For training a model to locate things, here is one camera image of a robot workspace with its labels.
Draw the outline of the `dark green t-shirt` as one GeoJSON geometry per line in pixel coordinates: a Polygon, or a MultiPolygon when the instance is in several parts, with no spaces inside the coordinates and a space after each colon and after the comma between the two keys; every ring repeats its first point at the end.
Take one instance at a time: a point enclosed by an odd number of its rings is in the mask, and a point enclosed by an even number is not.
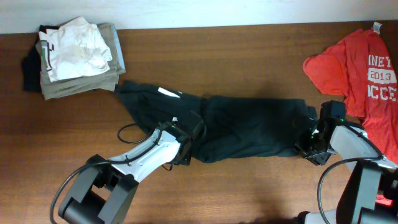
{"type": "Polygon", "coordinates": [[[192,156],[204,163],[296,156],[296,141],[318,118],[303,99],[203,98],[133,81],[117,86],[115,94],[145,133],[172,118],[188,124],[199,116],[206,129],[192,144],[192,156]]]}

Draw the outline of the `red printed t-shirt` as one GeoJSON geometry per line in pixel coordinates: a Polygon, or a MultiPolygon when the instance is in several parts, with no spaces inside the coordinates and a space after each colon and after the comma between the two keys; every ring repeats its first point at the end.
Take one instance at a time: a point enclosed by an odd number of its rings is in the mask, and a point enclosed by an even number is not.
{"type": "Polygon", "coordinates": [[[307,58],[303,71],[321,93],[343,96],[347,114],[359,118],[369,139],[397,162],[397,76],[378,32],[354,31],[307,58]]]}

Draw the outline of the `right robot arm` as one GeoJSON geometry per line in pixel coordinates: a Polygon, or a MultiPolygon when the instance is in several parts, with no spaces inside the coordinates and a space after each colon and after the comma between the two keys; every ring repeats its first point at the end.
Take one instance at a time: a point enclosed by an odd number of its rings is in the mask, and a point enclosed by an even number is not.
{"type": "Polygon", "coordinates": [[[295,223],[397,223],[397,164],[369,139],[365,130],[345,120],[345,104],[327,101],[320,117],[295,143],[295,150],[316,166],[333,154],[342,157],[321,175],[317,185],[317,212],[301,212],[295,223]],[[322,185],[327,174],[347,165],[351,175],[335,209],[324,210],[322,185]]]}

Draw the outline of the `olive folded garment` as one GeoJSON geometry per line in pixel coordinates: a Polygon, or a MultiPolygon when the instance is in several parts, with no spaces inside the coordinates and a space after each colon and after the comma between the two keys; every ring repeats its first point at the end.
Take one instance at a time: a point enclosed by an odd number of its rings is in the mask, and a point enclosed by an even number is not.
{"type": "Polygon", "coordinates": [[[110,48],[113,58],[108,62],[110,69],[100,75],[51,82],[47,71],[45,71],[44,44],[37,43],[35,45],[35,48],[40,55],[40,87],[46,100],[51,98],[61,98],[95,89],[114,91],[119,82],[120,75],[117,74],[118,56],[116,54],[114,44],[113,25],[114,24],[112,23],[98,24],[99,32],[107,46],[110,48]]]}

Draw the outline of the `white folded shirt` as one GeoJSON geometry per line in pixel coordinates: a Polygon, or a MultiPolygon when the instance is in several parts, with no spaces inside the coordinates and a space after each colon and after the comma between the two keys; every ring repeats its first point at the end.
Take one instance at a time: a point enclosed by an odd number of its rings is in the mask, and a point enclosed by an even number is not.
{"type": "Polygon", "coordinates": [[[58,29],[39,32],[50,82],[92,77],[107,72],[111,50],[98,26],[77,17],[58,29]]]}

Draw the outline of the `light blue folded garment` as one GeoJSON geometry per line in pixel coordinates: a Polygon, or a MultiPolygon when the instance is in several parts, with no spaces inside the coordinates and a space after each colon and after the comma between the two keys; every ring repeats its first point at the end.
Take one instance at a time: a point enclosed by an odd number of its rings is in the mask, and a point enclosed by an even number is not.
{"type": "Polygon", "coordinates": [[[115,44],[115,48],[116,48],[116,54],[118,56],[117,74],[120,75],[120,74],[123,74],[126,72],[126,68],[125,68],[125,64],[124,64],[124,58],[123,58],[123,52],[121,49],[121,44],[119,41],[119,37],[118,37],[117,30],[115,28],[115,25],[113,25],[113,35],[114,35],[114,44],[115,44]]]}

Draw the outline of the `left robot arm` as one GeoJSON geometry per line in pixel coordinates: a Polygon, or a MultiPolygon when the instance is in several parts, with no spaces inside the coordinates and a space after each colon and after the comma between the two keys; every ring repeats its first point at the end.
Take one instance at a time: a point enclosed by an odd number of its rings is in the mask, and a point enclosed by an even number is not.
{"type": "Polygon", "coordinates": [[[124,154],[92,156],[61,185],[63,190],[72,182],[59,208],[50,206],[50,221],[58,215],[67,223],[123,223],[140,182],[158,167],[189,165],[191,147],[205,132],[202,118],[190,111],[187,119],[159,123],[124,154]]]}

